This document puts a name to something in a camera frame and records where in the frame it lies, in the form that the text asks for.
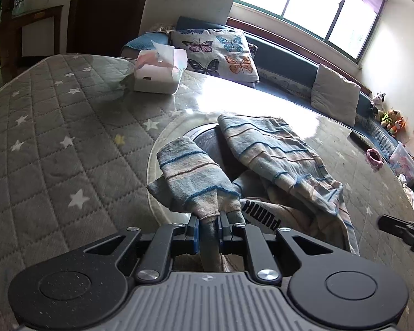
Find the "butterfly print pillow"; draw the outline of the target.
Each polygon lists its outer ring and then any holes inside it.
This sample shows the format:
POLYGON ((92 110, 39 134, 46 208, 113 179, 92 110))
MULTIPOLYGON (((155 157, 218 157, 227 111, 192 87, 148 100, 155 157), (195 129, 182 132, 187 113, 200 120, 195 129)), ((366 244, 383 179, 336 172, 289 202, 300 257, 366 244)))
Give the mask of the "butterfly print pillow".
POLYGON ((173 31, 170 40, 188 57, 188 70, 252 86, 259 74, 242 31, 232 28, 189 28, 173 31))

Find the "window with green frame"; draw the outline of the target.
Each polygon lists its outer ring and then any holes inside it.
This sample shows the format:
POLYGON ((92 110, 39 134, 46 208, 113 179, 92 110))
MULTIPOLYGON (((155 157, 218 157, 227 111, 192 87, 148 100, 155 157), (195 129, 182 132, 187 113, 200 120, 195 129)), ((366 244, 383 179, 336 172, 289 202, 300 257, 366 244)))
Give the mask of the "window with green frame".
POLYGON ((287 22, 358 62, 386 0, 235 0, 287 22))

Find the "pink knitted scrunchie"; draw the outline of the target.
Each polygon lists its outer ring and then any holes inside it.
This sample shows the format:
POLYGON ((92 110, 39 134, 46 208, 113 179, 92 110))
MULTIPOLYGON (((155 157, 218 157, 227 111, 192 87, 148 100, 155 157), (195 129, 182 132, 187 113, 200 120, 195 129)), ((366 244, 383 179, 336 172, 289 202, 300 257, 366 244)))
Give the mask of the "pink knitted scrunchie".
POLYGON ((379 171, 384 165, 384 159, 379 151, 374 148, 368 148, 366 151, 366 159, 369 165, 376 171, 379 171))

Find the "clear plastic storage box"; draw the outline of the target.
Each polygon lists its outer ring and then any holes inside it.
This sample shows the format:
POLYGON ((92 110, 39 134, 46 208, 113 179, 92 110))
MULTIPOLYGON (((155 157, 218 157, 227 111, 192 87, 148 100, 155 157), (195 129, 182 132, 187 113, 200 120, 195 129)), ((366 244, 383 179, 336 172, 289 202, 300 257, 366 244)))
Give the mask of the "clear plastic storage box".
POLYGON ((389 163, 396 176, 404 175, 409 185, 414 182, 414 159, 403 143, 398 142, 389 163))

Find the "black remote control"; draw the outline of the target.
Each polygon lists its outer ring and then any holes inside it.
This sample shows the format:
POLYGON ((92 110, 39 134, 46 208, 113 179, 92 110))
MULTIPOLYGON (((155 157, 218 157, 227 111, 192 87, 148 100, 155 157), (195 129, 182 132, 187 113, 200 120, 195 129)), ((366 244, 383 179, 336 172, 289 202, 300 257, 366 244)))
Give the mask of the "black remote control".
POLYGON ((356 131, 351 131, 349 134, 349 138, 351 138, 352 142, 358 146, 362 151, 367 151, 369 149, 374 149, 375 146, 373 143, 370 142, 367 138, 365 138, 362 134, 357 133, 356 131))

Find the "dark teal corner sofa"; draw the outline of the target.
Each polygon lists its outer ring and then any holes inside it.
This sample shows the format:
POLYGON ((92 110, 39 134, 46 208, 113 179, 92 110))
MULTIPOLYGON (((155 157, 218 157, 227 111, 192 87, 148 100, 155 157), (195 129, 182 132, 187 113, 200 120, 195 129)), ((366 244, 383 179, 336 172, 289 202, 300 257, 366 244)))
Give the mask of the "dark teal corner sofa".
MULTIPOLYGON (((189 28, 232 28, 238 30, 231 26, 218 25, 190 17, 179 17, 176 30, 180 31, 189 28)), ((152 32, 167 34, 170 44, 169 32, 152 32)), ((259 84, 254 84, 250 87, 256 87, 258 90, 278 95, 281 98, 317 111, 315 108, 312 108, 310 97, 318 65, 304 54, 297 53, 294 49, 285 47, 282 44, 273 43, 267 38, 247 33, 246 31, 244 31, 244 35, 259 74, 259 84)), ((121 56, 124 58, 136 58, 138 53, 138 50, 123 46, 121 56)), ((375 120, 371 102, 372 99, 360 88, 356 121, 353 128, 358 133, 369 138, 384 158, 388 159, 397 147, 398 141, 386 129, 381 127, 380 122, 375 120)))

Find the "yellow green plush toy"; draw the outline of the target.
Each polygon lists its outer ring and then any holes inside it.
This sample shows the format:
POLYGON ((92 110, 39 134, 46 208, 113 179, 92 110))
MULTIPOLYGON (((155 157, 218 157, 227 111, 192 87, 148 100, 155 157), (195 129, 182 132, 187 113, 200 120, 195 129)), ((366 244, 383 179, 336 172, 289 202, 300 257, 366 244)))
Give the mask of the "yellow green plush toy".
POLYGON ((394 123, 401 118, 401 112, 399 110, 391 109, 386 111, 381 118, 381 126, 384 129, 390 129, 394 126, 394 123))

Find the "striped blue beige sweater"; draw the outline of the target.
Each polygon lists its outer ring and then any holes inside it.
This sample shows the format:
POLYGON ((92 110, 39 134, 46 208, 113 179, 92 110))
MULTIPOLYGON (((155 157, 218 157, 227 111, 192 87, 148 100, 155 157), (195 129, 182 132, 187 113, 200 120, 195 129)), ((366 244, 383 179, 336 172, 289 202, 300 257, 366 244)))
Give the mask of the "striped blue beige sweater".
POLYGON ((161 176, 148 192, 172 212, 200 219, 200 258, 205 270, 229 271, 215 221, 250 223, 263 232, 289 227, 358 253, 343 185, 317 152, 281 118, 222 114, 217 119, 232 156, 244 167, 229 178, 190 138, 180 137, 157 154, 161 176))

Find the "white pink tissue box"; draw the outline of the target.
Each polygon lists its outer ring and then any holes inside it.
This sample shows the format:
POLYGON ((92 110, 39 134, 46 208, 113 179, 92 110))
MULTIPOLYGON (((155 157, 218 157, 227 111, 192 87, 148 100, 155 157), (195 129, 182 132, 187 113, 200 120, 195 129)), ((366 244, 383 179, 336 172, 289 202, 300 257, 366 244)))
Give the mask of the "white pink tissue box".
POLYGON ((187 51, 155 41, 152 45, 153 49, 143 49, 138 55, 133 71, 134 90, 172 95, 177 92, 188 67, 187 51))

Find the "dark wooden door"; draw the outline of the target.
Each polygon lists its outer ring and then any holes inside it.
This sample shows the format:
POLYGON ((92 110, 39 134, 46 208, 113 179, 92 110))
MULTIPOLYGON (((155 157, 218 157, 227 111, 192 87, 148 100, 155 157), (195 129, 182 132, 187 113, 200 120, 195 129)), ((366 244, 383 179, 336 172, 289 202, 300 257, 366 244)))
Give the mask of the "dark wooden door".
POLYGON ((66 51, 119 56, 138 36, 146 0, 71 0, 66 51))

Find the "blue cushion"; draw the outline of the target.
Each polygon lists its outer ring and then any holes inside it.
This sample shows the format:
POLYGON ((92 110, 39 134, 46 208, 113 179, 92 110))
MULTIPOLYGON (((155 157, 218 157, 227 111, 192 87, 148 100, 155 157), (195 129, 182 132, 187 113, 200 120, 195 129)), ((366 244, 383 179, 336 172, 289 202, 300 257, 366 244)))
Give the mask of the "blue cushion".
POLYGON ((125 44, 125 47, 140 51, 143 49, 154 49, 155 43, 168 45, 169 36, 161 32, 149 32, 129 41, 125 44))

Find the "grey quilted star table cover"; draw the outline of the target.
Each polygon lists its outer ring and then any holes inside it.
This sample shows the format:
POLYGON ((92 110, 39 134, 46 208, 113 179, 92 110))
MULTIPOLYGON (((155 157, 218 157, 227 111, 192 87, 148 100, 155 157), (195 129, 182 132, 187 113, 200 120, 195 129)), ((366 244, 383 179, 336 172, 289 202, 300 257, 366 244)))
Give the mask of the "grey quilted star table cover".
POLYGON ((389 167, 374 171, 349 128, 273 94, 185 72, 172 95, 123 89, 121 58, 55 55, 0 89, 0 330, 18 326, 7 300, 24 268, 129 226, 153 232, 179 219, 148 194, 157 151, 220 114, 280 117, 343 184, 360 254, 393 268, 410 298, 399 322, 414 330, 414 253, 378 230, 381 214, 414 219, 389 167))

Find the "black round induction cooktop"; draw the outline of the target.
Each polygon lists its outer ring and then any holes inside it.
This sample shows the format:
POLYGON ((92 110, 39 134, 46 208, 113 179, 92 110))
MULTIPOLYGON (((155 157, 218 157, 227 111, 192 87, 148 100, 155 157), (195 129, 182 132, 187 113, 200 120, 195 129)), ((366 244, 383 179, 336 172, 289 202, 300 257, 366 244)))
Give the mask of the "black round induction cooktop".
POLYGON ((186 132, 184 136, 195 142, 195 144, 201 148, 202 151, 206 152, 208 156, 220 166, 222 171, 230 177, 230 150, 217 123, 209 123, 192 128, 186 132))

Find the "black white plush toy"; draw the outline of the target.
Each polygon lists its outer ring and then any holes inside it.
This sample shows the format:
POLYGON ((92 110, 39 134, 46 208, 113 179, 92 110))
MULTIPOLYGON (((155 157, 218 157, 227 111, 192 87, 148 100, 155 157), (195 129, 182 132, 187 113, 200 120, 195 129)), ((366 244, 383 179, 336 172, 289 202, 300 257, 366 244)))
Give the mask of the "black white plush toy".
POLYGON ((380 93, 372 97, 371 107, 374 115, 377 115, 379 112, 383 111, 385 96, 385 93, 380 93))

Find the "grey square cushion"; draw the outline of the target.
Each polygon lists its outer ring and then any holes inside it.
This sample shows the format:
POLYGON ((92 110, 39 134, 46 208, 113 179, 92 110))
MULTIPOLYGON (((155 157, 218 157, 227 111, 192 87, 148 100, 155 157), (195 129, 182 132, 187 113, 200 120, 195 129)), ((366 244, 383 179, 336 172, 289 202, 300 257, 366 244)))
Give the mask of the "grey square cushion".
POLYGON ((347 126, 354 127, 360 86, 320 64, 311 91, 311 106, 347 126))

